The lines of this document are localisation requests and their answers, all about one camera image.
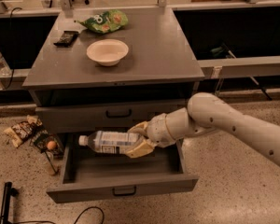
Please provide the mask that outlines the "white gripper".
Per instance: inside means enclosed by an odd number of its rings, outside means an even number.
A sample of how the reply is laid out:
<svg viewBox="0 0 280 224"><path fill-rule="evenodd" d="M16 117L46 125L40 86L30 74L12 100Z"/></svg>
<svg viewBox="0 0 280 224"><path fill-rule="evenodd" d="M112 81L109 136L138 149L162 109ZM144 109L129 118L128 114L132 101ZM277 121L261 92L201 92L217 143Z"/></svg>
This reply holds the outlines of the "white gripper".
<svg viewBox="0 0 280 224"><path fill-rule="evenodd" d="M144 157L154 151L155 147L168 147L175 143L166 125L166 114L162 113L149 122L143 121L128 130L129 133L138 133L141 137L134 145L129 147L125 155L135 159Z"/></svg>

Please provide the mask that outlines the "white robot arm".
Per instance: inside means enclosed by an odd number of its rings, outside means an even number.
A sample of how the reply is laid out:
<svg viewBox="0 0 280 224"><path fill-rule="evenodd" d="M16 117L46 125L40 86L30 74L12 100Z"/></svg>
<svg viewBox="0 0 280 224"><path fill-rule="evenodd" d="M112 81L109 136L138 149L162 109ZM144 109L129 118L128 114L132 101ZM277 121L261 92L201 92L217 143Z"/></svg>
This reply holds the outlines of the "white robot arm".
<svg viewBox="0 0 280 224"><path fill-rule="evenodd" d="M146 156L185 137L218 129L233 135L280 167L280 126L245 115L211 93L194 94L186 107L162 113L130 129L140 138L127 151L130 158Z"/></svg>

